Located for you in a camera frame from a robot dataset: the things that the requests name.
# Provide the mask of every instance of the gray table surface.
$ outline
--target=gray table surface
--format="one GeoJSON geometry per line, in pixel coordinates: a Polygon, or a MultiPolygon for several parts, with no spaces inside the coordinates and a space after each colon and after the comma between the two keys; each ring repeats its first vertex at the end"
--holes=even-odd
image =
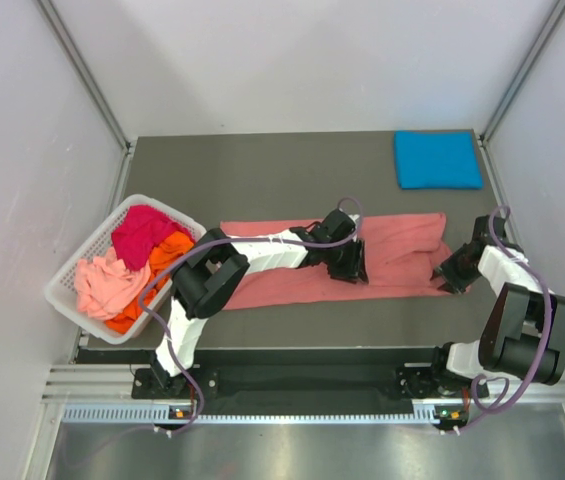
{"type": "MultiPolygon", "coordinates": [[[[476,152],[484,189],[404,191],[396,180],[393,132],[142,137],[124,193],[156,198],[207,228],[222,220],[323,217],[340,197],[353,195],[366,215],[444,212],[444,239],[455,250],[469,240],[475,217],[496,205],[477,145],[476,152]]],[[[481,280],[463,296],[221,312],[207,323],[198,346],[396,347],[472,341],[494,301],[481,280]]],[[[124,347],[154,348],[161,336],[152,322],[124,347]]],[[[107,347],[95,338],[88,342],[88,348],[107,347]]]]}

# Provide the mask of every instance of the cable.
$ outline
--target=cable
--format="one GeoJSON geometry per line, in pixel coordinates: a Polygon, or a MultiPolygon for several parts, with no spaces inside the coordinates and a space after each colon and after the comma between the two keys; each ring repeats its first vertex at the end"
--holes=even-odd
{"type": "Polygon", "coordinates": [[[471,406],[471,394],[469,389],[462,387],[462,410],[464,413],[468,413],[469,407],[471,406]]]}
{"type": "MultiPolygon", "coordinates": [[[[169,329],[168,322],[166,320],[164,320],[164,318],[162,318],[162,316],[160,316],[159,313],[157,313],[156,311],[149,308],[149,306],[146,304],[145,299],[146,299],[147,294],[151,290],[153,290],[155,285],[157,285],[157,283],[160,280],[162,280],[164,277],[169,275],[173,270],[178,268],[180,265],[182,265],[184,262],[186,262],[193,255],[196,255],[197,253],[199,253],[201,251],[208,250],[208,249],[213,248],[213,247],[217,247],[219,245],[226,245],[228,243],[258,243],[258,242],[271,243],[271,242],[273,242],[273,243],[284,243],[286,245],[298,245],[298,246],[305,247],[305,248],[322,248],[322,249],[324,249],[324,248],[340,247],[340,246],[350,242],[351,240],[355,239],[355,237],[360,233],[360,231],[362,229],[362,223],[364,221],[364,212],[362,210],[362,205],[354,197],[343,197],[343,198],[341,198],[340,201],[338,201],[337,208],[342,210],[342,204],[346,201],[350,201],[350,202],[355,204],[355,206],[358,210],[359,217],[358,217],[358,221],[357,221],[357,224],[356,224],[353,232],[351,232],[351,234],[349,234],[349,236],[347,236],[346,238],[344,238],[342,240],[338,240],[337,242],[333,242],[333,243],[314,243],[314,242],[302,242],[302,241],[299,241],[299,240],[281,239],[281,238],[267,237],[267,236],[264,236],[264,237],[235,237],[235,238],[224,238],[224,239],[220,239],[220,240],[214,240],[212,242],[208,242],[208,243],[193,247],[191,250],[186,252],[184,255],[178,257],[177,260],[175,260],[171,265],[169,265],[166,269],[164,269],[162,272],[160,272],[151,282],[149,282],[147,284],[146,287],[144,287],[144,290],[142,290],[142,292],[140,292],[140,295],[138,296],[138,304],[140,305],[140,308],[143,311],[145,311],[146,313],[148,313],[149,315],[151,315],[162,326],[162,329],[164,330],[164,335],[169,340],[169,341],[167,341],[167,347],[169,349],[169,354],[171,355],[173,363],[175,363],[175,366],[178,368],[178,370],[180,370],[180,373],[182,374],[182,376],[184,376],[184,378],[186,378],[186,380],[189,382],[189,384],[195,389],[195,392],[197,393],[198,398],[200,399],[199,404],[198,404],[198,408],[195,409],[195,412],[193,413],[193,415],[191,415],[191,417],[189,418],[189,421],[187,423],[185,423],[179,429],[173,430],[172,431],[173,435],[179,435],[182,432],[191,428],[191,426],[195,423],[195,421],[198,419],[198,417],[202,414],[202,411],[204,410],[205,398],[204,398],[204,393],[202,392],[202,389],[200,388],[200,385],[198,385],[198,383],[195,381],[193,376],[180,363],[180,360],[178,359],[178,356],[175,353],[175,350],[173,349],[173,342],[170,341],[171,340],[171,330],[169,329]]],[[[77,464],[71,464],[71,463],[68,462],[68,459],[66,457],[66,442],[63,442],[64,447],[65,447],[65,448],[63,448],[63,452],[62,452],[64,463],[67,466],[69,466],[69,468],[73,468],[73,469],[80,468],[80,467],[86,465],[91,459],[93,459],[93,457],[95,457],[95,455],[97,455],[100,451],[102,451],[104,448],[106,448],[110,444],[116,442],[118,439],[122,438],[127,433],[131,433],[131,432],[137,431],[137,430],[154,430],[154,427],[148,426],[148,425],[140,425],[140,426],[135,426],[135,427],[129,428],[127,430],[124,430],[124,431],[120,432],[119,434],[115,435],[114,437],[110,438],[109,440],[105,441],[101,445],[99,445],[95,449],[95,451],[90,453],[87,457],[85,457],[83,460],[81,460],[77,464]]]]}
{"type": "MultiPolygon", "coordinates": [[[[491,212],[491,214],[489,215],[489,222],[488,222],[489,235],[491,236],[491,238],[495,242],[495,245],[497,246],[497,248],[502,253],[504,253],[508,258],[510,258],[512,260],[516,260],[516,257],[511,252],[509,252],[509,250],[504,246],[502,241],[500,241],[498,236],[495,234],[495,226],[494,226],[495,216],[500,211],[504,211],[505,220],[507,220],[509,218],[509,216],[511,215],[511,208],[507,205],[498,206],[497,208],[495,208],[491,212]]],[[[470,423],[468,423],[464,427],[459,428],[457,430],[458,435],[460,434],[460,432],[463,433],[466,430],[468,430],[469,428],[475,426],[486,415],[495,415],[495,414],[498,414],[498,413],[502,413],[502,412],[509,410],[511,407],[513,407],[513,405],[515,405],[518,402],[520,397],[522,397],[522,395],[524,395],[524,392],[526,391],[526,389],[529,388],[529,385],[533,381],[533,378],[535,377],[535,374],[537,373],[538,368],[540,367],[540,362],[542,361],[542,356],[544,355],[544,352],[546,351],[546,346],[549,342],[549,336],[551,334],[551,327],[552,327],[552,323],[553,323],[553,307],[551,305],[551,292],[550,292],[549,287],[548,287],[547,283],[545,282],[544,278],[542,278],[542,276],[537,271],[535,271],[533,268],[531,268],[526,263],[518,262],[518,264],[528,274],[530,274],[531,276],[533,276],[535,278],[535,280],[540,285],[540,289],[542,290],[542,297],[544,299],[544,323],[542,325],[542,335],[540,336],[540,341],[538,343],[538,349],[535,352],[535,356],[533,357],[533,361],[531,362],[531,365],[529,366],[529,370],[527,371],[526,375],[524,376],[522,383],[517,388],[515,393],[511,396],[511,398],[509,398],[503,404],[501,404],[501,402],[509,391],[509,379],[508,378],[496,377],[496,378],[490,378],[489,379],[489,378],[486,377],[486,375],[480,374],[473,379],[473,381],[471,382],[471,396],[473,397],[473,401],[475,402],[475,405],[482,411],[482,414],[479,415],[478,417],[474,418],[470,423]],[[495,380],[504,380],[504,382],[505,382],[504,388],[502,389],[502,393],[498,396],[498,398],[495,399],[495,401],[493,403],[491,403],[490,405],[485,405],[479,399],[478,386],[479,386],[480,382],[482,382],[482,381],[490,382],[490,381],[495,381],[495,380]]]]}
{"type": "Polygon", "coordinates": [[[131,372],[131,375],[133,375],[133,381],[135,382],[138,377],[135,376],[135,372],[133,371],[133,368],[131,368],[131,364],[129,363],[129,372],[131,372]]]}

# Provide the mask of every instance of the orange cloth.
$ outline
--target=orange cloth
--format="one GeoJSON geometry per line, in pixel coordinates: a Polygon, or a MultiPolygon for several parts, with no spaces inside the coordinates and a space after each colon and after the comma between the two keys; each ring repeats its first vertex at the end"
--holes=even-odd
{"type": "MultiPolygon", "coordinates": [[[[193,242],[182,232],[172,233],[170,236],[165,238],[164,241],[155,247],[149,254],[151,276],[145,285],[148,285],[150,282],[155,280],[155,277],[157,277],[162,270],[171,265],[178,257],[191,250],[192,247],[193,242]]],[[[153,301],[155,296],[168,281],[169,276],[167,275],[160,280],[149,293],[147,293],[144,299],[147,305],[153,301]]],[[[128,332],[131,325],[133,325],[133,322],[135,322],[138,317],[144,313],[138,302],[139,296],[140,294],[138,294],[115,318],[107,320],[105,322],[106,326],[118,333],[124,334],[128,332]]]]}

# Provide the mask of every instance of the clothing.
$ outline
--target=clothing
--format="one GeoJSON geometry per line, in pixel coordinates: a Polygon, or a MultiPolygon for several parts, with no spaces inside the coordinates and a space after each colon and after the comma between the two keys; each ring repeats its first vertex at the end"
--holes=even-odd
{"type": "MultiPolygon", "coordinates": [[[[227,235],[277,233],[313,220],[226,222],[227,235]]],[[[366,217],[360,237],[366,242],[369,284],[350,284],[329,277],[326,265],[276,269],[246,276],[225,310],[369,298],[444,295],[442,283],[430,280],[433,268],[451,254],[442,242],[443,213],[366,217]]]]}
{"type": "Polygon", "coordinates": [[[73,281],[78,312],[98,320],[115,317],[144,288],[150,275],[148,263],[136,272],[128,270],[113,247],[104,257],[93,257],[91,263],[78,260],[73,281]]]}
{"type": "MultiPolygon", "coordinates": [[[[151,276],[147,280],[152,282],[155,277],[162,272],[165,268],[171,265],[178,257],[185,254],[193,247],[193,242],[189,236],[182,232],[174,232],[170,236],[164,239],[160,245],[155,247],[151,254],[149,255],[149,268],[151,270],[151,276]]],[[[166,285],[169,281],[169,276],[165,276],[161,279],[155,288],[151,289],[145,297],[145,303],[149,305],[158,292],[166,285]]],[[[115,330],[118,333],[126,333],[129,328],[133,325],[140,315],[142,315],[143,310],[140,308],[138,302],[138,295],[124,308],[124,310],[117,315],[115,318],[108,320],[106,322],[107,327],[115,330]]]]}
{"type": "Polygon", "coordinates": [[[395,168],[401,188],[482,188],[469,132],[396,132],[395,168]]]}
{"type": "Polygon", "coordinates": [[[182,232],[193,241],[188,230],[164,213],[148,205],[134,205],[111,233],[111,240],[118,258],[124,260],[129,270],[139,270],[146,265],[153,247],[174,232],[182,232]]]}

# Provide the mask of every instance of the light pink cloth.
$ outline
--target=light pink cloth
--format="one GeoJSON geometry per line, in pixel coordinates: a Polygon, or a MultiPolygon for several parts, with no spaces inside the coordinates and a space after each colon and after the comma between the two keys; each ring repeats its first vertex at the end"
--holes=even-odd
{"type": "MultiPolygon", "coordinates": [[[[312,221],[223,222],[222,230],[227,235],[266,235],[298,225],[310,225],[312,221]]],[[[333,280],[324,264],[297,270],[269,270],[245,277],[225,310],[289,303],[445,295],[437,290],[442,281],[430,280],[433,268],[451,254],[442,242],[445,225],[443,213],[367,217],[360,237],[366,242],[368,285],[333,280]]]]}
{"type": "Polygon", "coordinates": [[[109,320],[124,310],[144,288],[151,276],[149,263],[132,272],[118,260],[113,247],[104,257],[89,263],[78,260],[73,285],[78,292],[78,312],[98,320],[109,320]]]}

